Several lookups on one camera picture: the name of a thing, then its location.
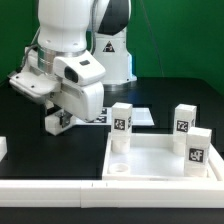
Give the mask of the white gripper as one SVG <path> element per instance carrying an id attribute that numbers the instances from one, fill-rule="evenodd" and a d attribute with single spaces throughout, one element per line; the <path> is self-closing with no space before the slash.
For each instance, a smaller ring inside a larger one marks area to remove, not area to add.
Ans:
<path id="1" fill-rule="evenodd" d="M 58 114 L 62 128 L 72 115 L 91 122 L 102 111 L 105 68 L 91 55 L 56 57 L 51 74 L 21 72 L 10 78 L 11 86 L 39 104 L 47 100 L 64 109 Z"/>

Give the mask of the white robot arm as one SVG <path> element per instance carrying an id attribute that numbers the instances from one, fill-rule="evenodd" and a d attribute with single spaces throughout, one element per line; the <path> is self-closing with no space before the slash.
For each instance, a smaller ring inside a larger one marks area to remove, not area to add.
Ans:
<path id="1" fill-rule="evenodd" d="M 131 0 L 38 0 L 39 28 L 11 86 L 59 111 L 45 127 L 66 129 L 76 117 L 95 120 L 104 90 L 136 81 L 126 48 Z"/>

